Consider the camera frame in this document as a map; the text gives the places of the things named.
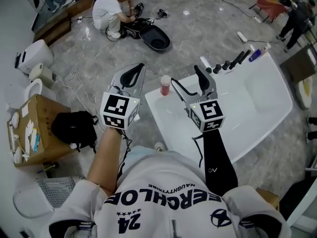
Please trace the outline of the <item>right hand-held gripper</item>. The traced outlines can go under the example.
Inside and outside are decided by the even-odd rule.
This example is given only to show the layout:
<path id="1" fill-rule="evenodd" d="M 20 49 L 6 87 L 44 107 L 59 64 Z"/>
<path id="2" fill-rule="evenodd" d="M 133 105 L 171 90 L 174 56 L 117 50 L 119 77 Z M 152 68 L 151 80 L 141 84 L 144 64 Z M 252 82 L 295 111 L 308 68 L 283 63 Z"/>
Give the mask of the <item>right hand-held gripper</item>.
<path id="1" fill-rule="evenodd" d="M 211 68 L 201 69 L 194 65 L 194 70 L 199 79 L 202 95 L 197 92 L 190 93 L 174 78 L 171 78 L 171 86 L 181 101 L 185 102 L 188 118 L 200 132 L 219 129 L 223 125 L 225 116 L 217 101 L 216 82 L 209 74 Z"/>

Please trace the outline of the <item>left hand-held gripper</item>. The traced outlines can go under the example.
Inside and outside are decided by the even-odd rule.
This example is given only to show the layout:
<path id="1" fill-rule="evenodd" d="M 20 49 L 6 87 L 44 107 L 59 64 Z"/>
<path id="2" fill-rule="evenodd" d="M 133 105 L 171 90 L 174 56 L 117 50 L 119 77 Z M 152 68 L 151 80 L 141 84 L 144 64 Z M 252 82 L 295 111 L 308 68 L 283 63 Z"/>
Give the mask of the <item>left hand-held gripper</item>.
<path id="1" fill-rule="evenodd" d="M 113 86 L 103 93 L 100 108 L 102 125 L 128 129 L 139 113 L 145 73 L 146 66 L 143 63 L 134 63 L 114 75 L 111 82 Z"/>

